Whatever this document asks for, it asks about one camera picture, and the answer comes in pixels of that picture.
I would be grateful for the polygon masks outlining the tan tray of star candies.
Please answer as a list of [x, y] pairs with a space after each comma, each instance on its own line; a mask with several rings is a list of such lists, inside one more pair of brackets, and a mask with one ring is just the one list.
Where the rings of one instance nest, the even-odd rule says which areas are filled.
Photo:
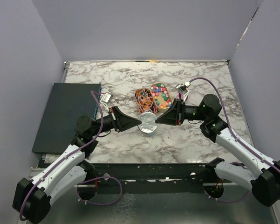
[[157, 111], [166, 112], [173, 104], [173, 99], [169, 94], [167, 86], [162, 82], [158, 82], [152, 84], [150, 89], [157, 106]]

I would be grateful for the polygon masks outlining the silver jar lid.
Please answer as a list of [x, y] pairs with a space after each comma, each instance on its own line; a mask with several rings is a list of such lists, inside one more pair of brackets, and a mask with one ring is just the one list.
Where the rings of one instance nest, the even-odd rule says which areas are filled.
[[141, 122], [141, 124], [138, 125], [138, 128], [143, 133], [153, 133], [158, 127], [158, 124], [155, 122], [157, 116], [152, 112], [142, 113], [138, 117], [138, 120]]

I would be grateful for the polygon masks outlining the clear glass jar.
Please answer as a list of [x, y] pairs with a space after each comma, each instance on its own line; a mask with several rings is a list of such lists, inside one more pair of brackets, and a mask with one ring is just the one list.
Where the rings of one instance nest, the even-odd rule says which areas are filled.
[[151, 131], [151, 130], [145, 129], [145, 130], [140, 130], [140, 132], [142, 133], [142, 135], [144, 137], [153, 137], [155, 135], [155, 133], [156, 133], [156, 130]]

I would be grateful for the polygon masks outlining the pink tray of lollipops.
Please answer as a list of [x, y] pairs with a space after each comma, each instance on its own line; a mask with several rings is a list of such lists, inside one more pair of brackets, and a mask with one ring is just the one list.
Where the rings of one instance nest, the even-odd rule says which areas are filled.
[[134, 97], [140, 114], [144, 112], [152, 112], [154, 114], [157, 113], [157, 106], [150, 89], [137, 89], [134, 92]]

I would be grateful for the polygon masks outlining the purple plastic scoop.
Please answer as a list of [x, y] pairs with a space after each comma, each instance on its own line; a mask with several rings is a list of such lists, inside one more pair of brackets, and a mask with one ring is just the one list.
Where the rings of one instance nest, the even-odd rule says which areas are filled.
[[183, 93], [179, 92], [179, 99], [182, 99], [185, 102], [188, 99], [188, 95], [189, 95], [188, 92], [183, 92]]

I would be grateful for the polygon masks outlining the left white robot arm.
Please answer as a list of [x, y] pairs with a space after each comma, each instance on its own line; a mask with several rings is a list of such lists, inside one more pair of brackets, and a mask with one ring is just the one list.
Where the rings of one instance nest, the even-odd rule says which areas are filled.
[[44, 171], [17, 183], [12, 207], [19, 212], [20, 220], [40, 223], [53, 203], [71, 187], [92, 182], [94, 166], [86, 158], [97, 146], [96, 139], [101, 132], [112, 129], [123, 132], [140, 124], [140, 120], [125, 115], [116, 106], [97, 120], [80, 116], [76, 121], [76, 136], [65, 151]]

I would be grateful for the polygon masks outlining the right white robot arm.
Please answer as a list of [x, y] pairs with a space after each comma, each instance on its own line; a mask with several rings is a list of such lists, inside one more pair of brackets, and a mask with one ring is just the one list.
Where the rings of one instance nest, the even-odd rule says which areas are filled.
[[251, 192], [262, 205], [272, 206], [280, 200], [280, 160], [275, 161], [242, 140], [219, 117], [221, 110], [219, 99], [213, 94], [205, 95], [199, 106], [186, 105], [183, 100], [175, 99], [155, 122], [180, 126], [184, 120], [201, 121], [202, 134], [243, 163], [243, 166], [236, 166], [216, 158], [207, 164], [206, 179], [209, 182], [231, 181]]

